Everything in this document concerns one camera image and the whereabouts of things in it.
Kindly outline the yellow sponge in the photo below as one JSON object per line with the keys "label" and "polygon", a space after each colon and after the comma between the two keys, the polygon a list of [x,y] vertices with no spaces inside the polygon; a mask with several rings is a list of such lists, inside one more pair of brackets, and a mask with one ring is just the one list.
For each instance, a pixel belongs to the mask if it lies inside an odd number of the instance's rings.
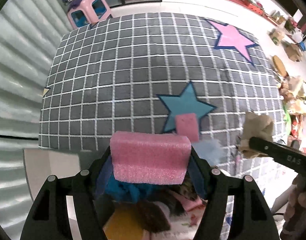
{"label": "yellow sponge", "polygon": [[107,239],[141,240],[145,231],[138,219],[135,208],[119,206],[103,227]]}

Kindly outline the beige cloth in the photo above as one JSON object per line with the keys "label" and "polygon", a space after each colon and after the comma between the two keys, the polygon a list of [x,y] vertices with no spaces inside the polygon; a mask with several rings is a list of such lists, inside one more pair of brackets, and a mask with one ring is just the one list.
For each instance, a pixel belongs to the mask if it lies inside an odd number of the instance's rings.
{"label": "beige cloth", "polygon": [[258,137],[266,141],[272,142],[272,133],[274,130],[274,120],[268,115],[257,115],[254,112],[246,112],[245,121],[243,124],[243,131],[238,144],[238,150],[246,159],[268,157],[252,150],[249,147],[249,140],[252,137]]}

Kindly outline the grey pleated curtain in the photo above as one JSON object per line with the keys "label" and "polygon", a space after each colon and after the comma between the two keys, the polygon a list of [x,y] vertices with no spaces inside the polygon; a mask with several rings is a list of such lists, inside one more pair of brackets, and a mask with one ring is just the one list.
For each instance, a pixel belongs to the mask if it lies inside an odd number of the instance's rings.
{"label": "grey pleated curtain", "polygon": [[24,150],[38,145],[43,90],[62,37],[61,0],[8,0],[0,10],[0,228],[19,239],[32,205]]}

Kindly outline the pink plastic stool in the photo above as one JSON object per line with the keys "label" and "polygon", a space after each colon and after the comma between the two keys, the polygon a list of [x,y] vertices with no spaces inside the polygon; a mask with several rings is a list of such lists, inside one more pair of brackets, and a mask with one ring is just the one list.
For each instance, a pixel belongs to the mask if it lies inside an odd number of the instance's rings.
{"label": "pink plastic stool", "polygon": [[69,3],[68,20],[73,29],[112,17],[111,8],[105,0],[73,0]]}

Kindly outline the grey grid rug with stars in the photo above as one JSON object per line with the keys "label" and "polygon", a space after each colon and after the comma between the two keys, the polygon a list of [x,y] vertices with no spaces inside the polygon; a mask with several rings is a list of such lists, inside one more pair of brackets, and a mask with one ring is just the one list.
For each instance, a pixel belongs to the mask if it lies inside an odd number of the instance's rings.
{"label": "grey grid rug with stars", "polygon": [[218,45],[225,23],[175,13],[127,15],[65,34],[47,77],[39,146],[104,152],[116,131],[174,132],[173,115],[192,103],[201,139],[223,148],[220,165],[255,179],[277,171],[270,158],[237,153],[247,112],[274,121],[283,109],[274,73],[257,39],[238,29],[248,56]]}

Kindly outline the large pink foam sponge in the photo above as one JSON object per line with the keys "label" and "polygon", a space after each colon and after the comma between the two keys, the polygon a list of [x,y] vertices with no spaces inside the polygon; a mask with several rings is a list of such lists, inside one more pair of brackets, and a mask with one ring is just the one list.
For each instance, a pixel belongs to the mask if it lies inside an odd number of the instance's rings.
{"label": "large pink foam sponge", "polygon": [[178,185],[186,174],[191,142],[181,135],[118,131],[111,137],[110,151],[116,180]]}

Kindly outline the light blue fluffy cloth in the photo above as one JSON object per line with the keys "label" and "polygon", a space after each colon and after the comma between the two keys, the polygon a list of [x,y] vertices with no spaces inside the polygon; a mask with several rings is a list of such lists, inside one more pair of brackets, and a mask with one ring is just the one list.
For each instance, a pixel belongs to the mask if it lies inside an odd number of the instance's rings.
{"label": "light blue fluffy cloth", "polygon": [[210,166],[217,166],[224,160],[227,154],[224,152],[220,141],[217,139],[201,140],[193,142],[192,146],[197,155],[208,162]]}

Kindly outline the small pink foam sponge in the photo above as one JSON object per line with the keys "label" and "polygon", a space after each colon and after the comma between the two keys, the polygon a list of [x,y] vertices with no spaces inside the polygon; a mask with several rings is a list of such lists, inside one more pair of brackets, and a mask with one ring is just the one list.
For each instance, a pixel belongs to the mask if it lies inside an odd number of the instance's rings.
{"label": "small pink foam sponge", "polygon": [[199,126],[195,113],[176,115],[174,120],[178,135],[186,136],[191,142],[199,141]]}

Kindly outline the brown knitted sock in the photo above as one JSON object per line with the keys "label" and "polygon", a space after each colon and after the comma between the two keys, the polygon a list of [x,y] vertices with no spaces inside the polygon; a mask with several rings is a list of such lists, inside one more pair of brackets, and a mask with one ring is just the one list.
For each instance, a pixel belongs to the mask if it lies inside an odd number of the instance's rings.
{"label": "brown knitted sock", "polygon": [[185,213],[184,207],[177,200],[170,205],[163,202],[141,201],[135,204],[139,222],[144,230],[150,233],[160,233],[171,230],[171,217]]}

